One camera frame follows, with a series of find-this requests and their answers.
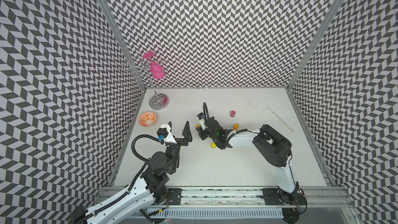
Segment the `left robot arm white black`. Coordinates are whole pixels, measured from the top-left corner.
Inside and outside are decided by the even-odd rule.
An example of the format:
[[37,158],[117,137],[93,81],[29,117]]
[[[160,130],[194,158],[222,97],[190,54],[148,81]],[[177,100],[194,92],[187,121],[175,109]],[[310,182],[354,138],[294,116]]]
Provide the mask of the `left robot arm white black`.
[[[151,158],[141,156],[135,145],[140,139],[149,139],[165,145],[165,151],[158,151]],[[143,161],[143,166],[129,186],[112,197],[92,207],[78,207],[70,215],[70,224],[118,224],[130,214],[166,200],[169,190],[166,183],[180,163],[180,150],[192,142],[189,123],[186,122],[182,138],[172,135],[172,124],[161,125],[156,136],[140,134],[131,143],[133,155]]]

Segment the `orange paint jar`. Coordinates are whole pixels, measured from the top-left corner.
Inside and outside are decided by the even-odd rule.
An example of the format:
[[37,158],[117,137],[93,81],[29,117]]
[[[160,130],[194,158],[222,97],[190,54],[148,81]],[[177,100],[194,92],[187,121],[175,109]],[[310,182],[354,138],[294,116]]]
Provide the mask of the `orange paint jar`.
[[235,131],[237,131],[237,130],[239,129],[239,124],[235,123],[235,124],[233,125],[233,129],[234,129]]

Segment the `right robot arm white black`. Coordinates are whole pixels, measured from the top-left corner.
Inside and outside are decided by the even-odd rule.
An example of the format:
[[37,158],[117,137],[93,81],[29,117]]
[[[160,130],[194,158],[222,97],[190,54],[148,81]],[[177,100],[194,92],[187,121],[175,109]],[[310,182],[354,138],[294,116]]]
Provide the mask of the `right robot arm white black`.
[[197,115],[199,125],[196,127],[202,140],[212,139],[219,149],[254,146],[264,159],[275,168],[278,179],[277,188],[263,189],[262,198],[266,205],[308,205],[304,191],[294,179],[291,160],[292,144],[270,125],[250,131],[224,129],[213,117],[200,113]]

